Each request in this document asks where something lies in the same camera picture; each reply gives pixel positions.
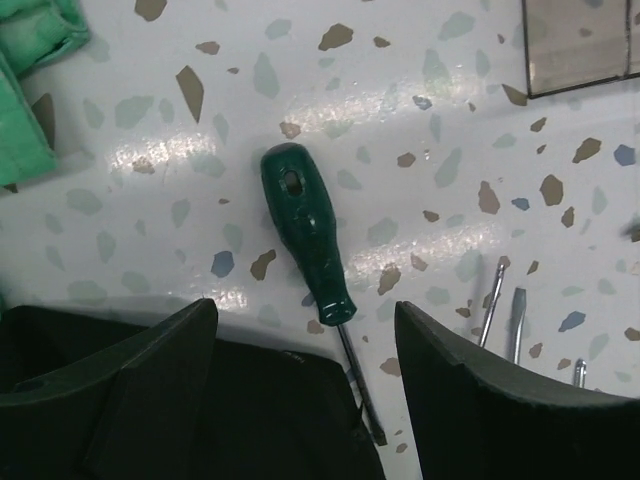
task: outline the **metal shaft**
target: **metal shaft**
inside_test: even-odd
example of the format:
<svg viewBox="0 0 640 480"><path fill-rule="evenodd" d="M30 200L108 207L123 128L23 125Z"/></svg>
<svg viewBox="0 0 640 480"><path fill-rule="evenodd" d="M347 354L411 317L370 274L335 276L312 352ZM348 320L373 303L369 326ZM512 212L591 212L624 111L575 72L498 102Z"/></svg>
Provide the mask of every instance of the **metal shaft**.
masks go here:
<svg viewBox="0 0 640 480"><path fill-rule="evenodd" d="M482 325L482 335L480 336L479 345L484 348L487 343L487 337L489 336L489 328L491 328L491 321L493 320L493 315L496 312L496 306L498 305L498 297L500 296L500 289L502 288L502 281L504 280L504 270L505 266L503 263L498 264L498 269L496 270L496 276L493 281L493 288L491 289L491 299L489 301L489 308L487 308L487 313L484 317L484 325Z"/></svg>
<svg viewBox="0 0 640 480"><path fill-rule="evenodd" d="M573 386L584 388L585 377L587 376L587 362L579 358L573 372Z"/></svg>
<svg viewBox="0 0 640 480"><path fill-rule="evenodd" d="M351 338L349 337L347 327L346 325L342 324L338 325L337 328L338 333L340 333L340 340L342 340L342 345L344 346L344 351L347 354L347 360L349 360L349 365L351 366L351 372L353 372L353 377L355 378L356 385L358 386L358 390L360 391L364 409L367 412L367 416L369 417L371 435L373 435L373 439L379 446L382 447L384 445L387 445L387 436L384 434L384 430L382 429L382 425L380 424L380 419L378 418L378 415L373 408L371 394L369 393L367 384L364 381L364 375L362 374L362 369L360 368L360 362L358 361L356 352L353 349L353 344L351 343Z"/></svg>
<svg viewBox="0 0 640 480"><path fill-rule="evenodd" d="M527 311L527 291L524 288L516 288L513 295L513 318L511 325L515 326L513 334L513 363L520 364L520 348L522 346L522 328L524 326L524 314Z"/></svg>

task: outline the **terrazzo surface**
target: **terrazzo surface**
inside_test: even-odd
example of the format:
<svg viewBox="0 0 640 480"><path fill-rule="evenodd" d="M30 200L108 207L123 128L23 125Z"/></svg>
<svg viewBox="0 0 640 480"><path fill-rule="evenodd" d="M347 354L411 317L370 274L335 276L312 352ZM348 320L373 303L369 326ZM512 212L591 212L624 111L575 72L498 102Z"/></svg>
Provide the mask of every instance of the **terrazzo surface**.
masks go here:
<svg viewBox="0 0 640 480"><path fill-rule="evenodd" d="M60 161L0 197L9 305L153 324L211 297L224 338L344 363L262 193L261 155L295 141L338 217L389 478L420 478L395 302L475 341L499 259L491 351L520 286L524 367L569 382L583 357L588 388L640 395L640 82L528 100L519 2L82 5L91 43L23 82Z"/></svg>

